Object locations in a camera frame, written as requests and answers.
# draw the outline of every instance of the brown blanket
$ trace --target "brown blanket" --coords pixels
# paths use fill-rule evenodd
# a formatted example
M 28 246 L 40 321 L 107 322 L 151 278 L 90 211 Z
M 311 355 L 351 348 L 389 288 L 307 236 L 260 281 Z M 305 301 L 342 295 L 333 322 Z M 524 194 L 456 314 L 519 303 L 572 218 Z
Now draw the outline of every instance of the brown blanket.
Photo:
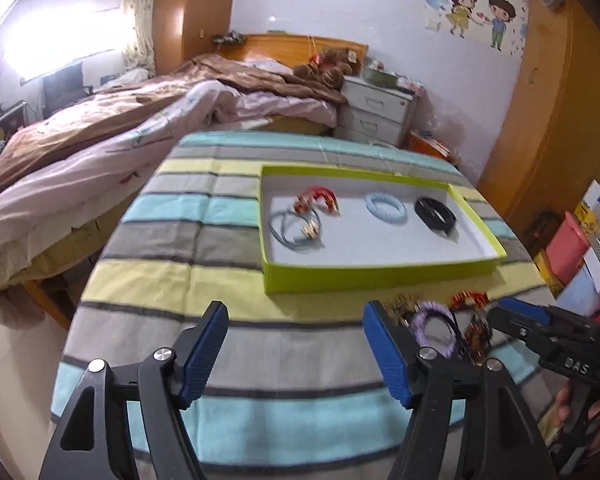
M 217 79 L 244 93 L 264 91 L 332 104 L 347 102 L 342 94 L 320 83 L 203 54 L 171 75 L 99 93 L 14 134 L 0 155 L 0 193 L 34 171 L 135 128 L 205 79 Z

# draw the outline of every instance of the green box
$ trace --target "green box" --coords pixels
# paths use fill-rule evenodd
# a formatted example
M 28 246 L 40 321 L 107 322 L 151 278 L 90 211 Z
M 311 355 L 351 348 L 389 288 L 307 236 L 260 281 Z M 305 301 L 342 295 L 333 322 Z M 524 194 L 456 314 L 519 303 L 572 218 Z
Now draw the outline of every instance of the green box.
M 296 176 L 298 182 L 303 178 L 346 178 L 362 179 L 382 183 L 401 184 L 420 190 L 429 189 L 430 192 L 440 194 L 446 192 L 449 200 L 455 202 L 459 210 L 466 216 L 462 221 L 473 224 L 472 234 L 481 236 L 481 243 L 493 253 L 489 256 L 463 260 L 459 262 L 440 261 L 422 264 L 402 265 L 363 265 L 363 266 L 308 266 L 305 264 L 288 264 L 269 261 L 266 250 L 265 236 L 270 236 L 269 223 L 264 216 L 264 189 L 266 178 L 279 176 L 281 178 Z M 362 183 L 351 184 L 362 186 Z M 360 288 L 384 288 L 399 285 L 414 285 L 421 282 L 442 282 L 465 278 L 476 274 L 489 274 L 506 257 L 502 245 L 491 233 L 475 211 L 465 202 L 462 196 L 451 184 L 426 180 L 411 176 L 402 176 L 391 173 L 378 173 L 374 171 L 349 170 L 335 166 L 311 166 L 308 164 L 271 164 L 263 165 L 258 194 L 258 214 L 260 221 L 260 251 L 262 252 L 262 271 L 264 276 L 264 289 L 267 294 L 282 292 L 325 292 L 330 290 L 353 290 Z

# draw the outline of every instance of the yellow dress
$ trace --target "yellow dress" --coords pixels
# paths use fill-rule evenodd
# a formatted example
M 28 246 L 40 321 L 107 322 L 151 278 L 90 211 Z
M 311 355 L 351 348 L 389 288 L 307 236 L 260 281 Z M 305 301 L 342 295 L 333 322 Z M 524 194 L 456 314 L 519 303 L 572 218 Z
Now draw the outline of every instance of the yellow dress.
M 471 11 L 462 5 L 454 5 L 451 13 L 446 15 L 446 18 L 453 24 L 459 25 L 461 28 L 469 28 L 469 16 Z

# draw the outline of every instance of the window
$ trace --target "window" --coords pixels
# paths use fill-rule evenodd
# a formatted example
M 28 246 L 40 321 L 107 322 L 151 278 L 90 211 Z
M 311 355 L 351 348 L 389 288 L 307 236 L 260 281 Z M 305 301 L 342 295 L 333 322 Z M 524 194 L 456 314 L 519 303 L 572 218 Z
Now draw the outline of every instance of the window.
M 121 9 L 37 11 L 11 27 L 6 60 L 28 81 L 83 57 L 121 50 L 128 32 L 125 21 Z

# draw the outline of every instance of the curtain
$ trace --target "curtain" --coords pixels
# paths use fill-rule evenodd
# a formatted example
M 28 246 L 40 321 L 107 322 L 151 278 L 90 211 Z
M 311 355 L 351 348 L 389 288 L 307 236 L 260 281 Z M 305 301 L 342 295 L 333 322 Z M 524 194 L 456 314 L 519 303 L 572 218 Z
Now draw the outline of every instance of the curtain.
M 127 69 L 145 68 L 151 76 L 155 76 L 154 0 L 122 0 L 122 11 L 129 24 L 128 40 L 123 50 Z

